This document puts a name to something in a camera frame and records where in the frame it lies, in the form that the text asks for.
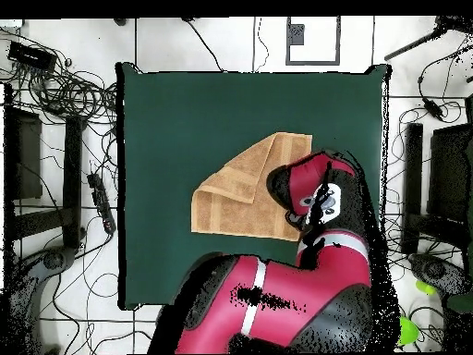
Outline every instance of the tripod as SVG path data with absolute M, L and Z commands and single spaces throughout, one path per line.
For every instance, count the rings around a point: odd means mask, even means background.
M 473 18 L 467 17 L 436 17 L 435 18 L 436 26 L 433 29 L 431 34 L 428 34 L 413 43 L 410 43 L 392 53 L 387 55 L 384 58 L 384 61 L 389 61 L 394 57 L 401 55 L 402 53 L 408 52 L 411 49 L 421 46 L 423 43 L 426 43 L 431 40 L 442 37 L 449 30 L 461 31 L 466 34 L 473 34 Z

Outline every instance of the tennis ball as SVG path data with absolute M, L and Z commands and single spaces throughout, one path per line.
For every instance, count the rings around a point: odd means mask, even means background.
M 404 346 L 406 344 L 414 343 L 418 339 L 418 327 L 404 316 L 400 318 L 401 322 L 401 336 L 397 344 Z
M 421 280 L 418 280 L 416 282 L 416 288 L 426 293 L 427 295 L 433 295 L 437 292 L 435 288 L 433 288 L 432 286 L 429 286 L 427 283 L 424 283 Z

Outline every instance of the folded towel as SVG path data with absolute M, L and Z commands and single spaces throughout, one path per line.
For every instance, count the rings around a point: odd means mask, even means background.
M 312 137 L 277 132 L 212 174 L 192 195 L 191 231 L 230 236 L 298 240 L 285 209 L 266 189 L 268 174 L 310 154 Z

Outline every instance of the green ball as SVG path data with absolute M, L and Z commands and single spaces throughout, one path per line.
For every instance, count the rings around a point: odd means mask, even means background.
M 401 316 L 401 336 L 397 344 L 404 346 L 406 344 L 414 343 L 418 339 L 418 327 L 409 319 Z

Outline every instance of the green table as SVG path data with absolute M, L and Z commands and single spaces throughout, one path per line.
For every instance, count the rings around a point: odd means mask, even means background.
M 378 210 L 386 71 L 139 74 L 124 64 L 127 308 L 172 301 L 186 271 L 209 251 L 294 262 L 293 242 L 190 232 L 192 192 L 275 131 L 349 150 Z

